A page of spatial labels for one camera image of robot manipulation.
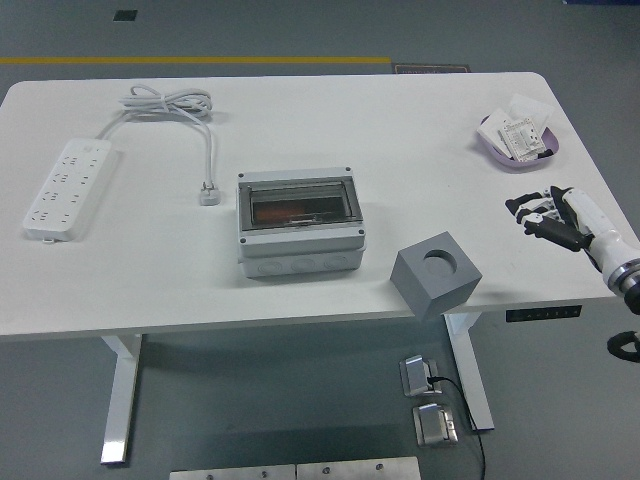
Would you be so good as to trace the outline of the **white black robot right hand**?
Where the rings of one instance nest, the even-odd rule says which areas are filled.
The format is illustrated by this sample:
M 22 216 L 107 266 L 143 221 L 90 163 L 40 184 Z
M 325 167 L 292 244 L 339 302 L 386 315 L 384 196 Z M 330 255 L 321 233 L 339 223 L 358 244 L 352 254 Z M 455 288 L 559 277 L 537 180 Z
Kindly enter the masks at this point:
M 615 294 L 624 296 L 639 284 L 639 250 L 624 241 L 586 192 L 551 186 L 508 199 L 505 206 L 527 235 L 586 252 Z

